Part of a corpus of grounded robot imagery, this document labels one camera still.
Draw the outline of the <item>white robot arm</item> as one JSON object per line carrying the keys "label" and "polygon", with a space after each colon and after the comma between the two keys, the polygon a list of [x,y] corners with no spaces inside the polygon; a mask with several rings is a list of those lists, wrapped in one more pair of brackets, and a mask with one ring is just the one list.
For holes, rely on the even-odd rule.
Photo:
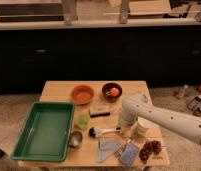
{"label": "white robot arm", "polygon": [[131,128],[141,117],[201,146],[201,118],[148,104],[147,96],[136,92],[122,100],[118,123]]}

